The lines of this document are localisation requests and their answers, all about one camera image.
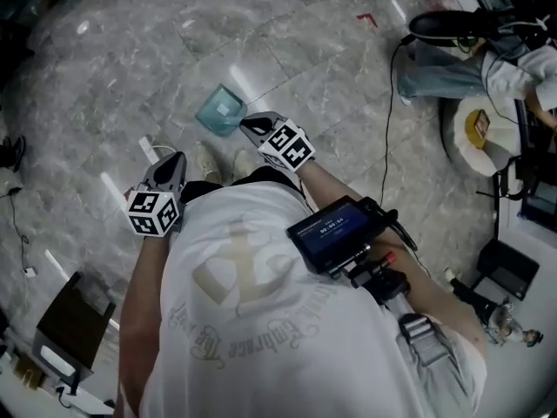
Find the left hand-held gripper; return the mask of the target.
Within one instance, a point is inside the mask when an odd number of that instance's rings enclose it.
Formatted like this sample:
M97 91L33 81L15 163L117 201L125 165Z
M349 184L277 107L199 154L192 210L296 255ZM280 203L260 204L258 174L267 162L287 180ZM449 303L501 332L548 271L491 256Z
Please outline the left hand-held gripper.
M181 230L186 169L182 152L168 154L151 165L138 187L129 191L125 214L136 235L163 238Z

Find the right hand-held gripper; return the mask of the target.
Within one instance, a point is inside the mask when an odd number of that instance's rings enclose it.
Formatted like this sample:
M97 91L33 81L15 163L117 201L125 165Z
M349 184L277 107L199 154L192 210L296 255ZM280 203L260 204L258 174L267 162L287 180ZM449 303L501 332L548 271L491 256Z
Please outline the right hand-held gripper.
M296 172L315 154L304 130L275 111L258 112L243 118L239 128L265 162L273 167Z

